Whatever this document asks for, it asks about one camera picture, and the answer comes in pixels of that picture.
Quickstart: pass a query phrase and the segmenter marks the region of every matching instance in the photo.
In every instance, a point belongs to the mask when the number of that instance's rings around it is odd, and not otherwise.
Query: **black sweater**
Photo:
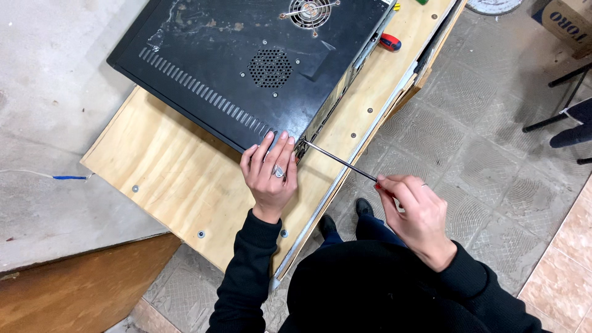
[[[269,263],[282,222],[251,211],[236,234],[208,332],[264,332]],[[323,248],[302,260],[288,290],[280,332],[544,332],[460,244],[436,273],[409,249],[378,241]]]

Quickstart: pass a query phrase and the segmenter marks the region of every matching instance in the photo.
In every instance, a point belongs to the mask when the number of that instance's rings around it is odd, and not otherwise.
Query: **black chair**
[[[570,98],[568,99],[567,103],[565,103],[564,109],[561,112],[559,112],[559,114],[557,116],[553,116],[549,119],[543,120],[543,121],[538,122],[534,125],[524,127],[524,128],[522,128],[522,132],[528,133],[533,130],[545,127],[549,124],[556,123],[560,120],[563,120],[566,118],[572,118],[575,121],[579,122],[580,125],[575,126],[572,129],[564,130],[564,131],[560,132],[559,134],[557,134],[556,136],[552,137],[551,141],[549,141],[549,144],[551,145],[551,147],[561,148],[561,147],[575,145],[576,143],[592,140],[592,97],[590,97],[586,100],[583,100],[582,102],[579,102],[578,104],[572,105],[571,107],[569,106],[571,103],[571,100],[575,96],[575,93],[580,88],[580,85],[584,81],[586,74],[588,73],[588,71],[591,68],[592,68],[592,63],[589,63],[588,65],[585,65],[579,69],[576,69],[575,71],[573,71],[567,75],[564,75],[563,77],[558,78],[557,80],[550,82],[549,87],[552,88],[552,87],[555,87],[556,85],[559,85],[559,84],[573,78],[574,76],[576,76],[578,74],[582,74],[580,77],[580,80],[578,81],[578,84],[575,86],[574,91],[571,93]],[[578,159],[577,163],[580,165],[592,163],[592,158]]]

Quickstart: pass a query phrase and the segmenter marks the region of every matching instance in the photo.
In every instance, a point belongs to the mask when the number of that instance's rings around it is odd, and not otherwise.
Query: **black shoe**
[[[358,217],[360,217],[362,214],[370,214],[371,216],[374,216],[374,210],[372,209],[372,206],[368,200],[364,198],[358,198],[356,200],[356,214],[358,214]]]
[[[321,235],[323,235],[324,239],[327,239],[327,235],[331,231],[337,232],[335,222],[329,215],[323,215],[323,217],[321,217],[320,221],[318,222],[318,229],[321,230]]]

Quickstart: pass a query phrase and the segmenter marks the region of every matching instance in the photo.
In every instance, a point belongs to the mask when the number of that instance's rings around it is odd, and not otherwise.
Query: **silver ring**
[[[282,167],[279,165],[274,165],[274,170],[272,171],[273,174],[275,174],[276,177],[278,178],[282,178],[284,176],[284,170],[282,170]]]

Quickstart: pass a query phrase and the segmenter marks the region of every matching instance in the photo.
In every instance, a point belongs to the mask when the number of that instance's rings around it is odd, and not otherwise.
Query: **hand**
[[[378,176],[387,224],[432,270],[443,271],[456,255],[456,245],[446,237],[447,202],[423,180],[410,175]],[[404,213],[398,211],[395,196]]]
[[[240,168],[245,183],[255,197],[253,215],[262,221],[276,224],[282,210],[298,188],[298,181],[294,138],[288,137],[288,132],[283,131],[274,148],[265,156],[273,141],[273,132],[268,132],[259,147],[253,145],[244,151]],[[275,173],[272,174],[274,165],[282,168],[285,177],[278,178]]]

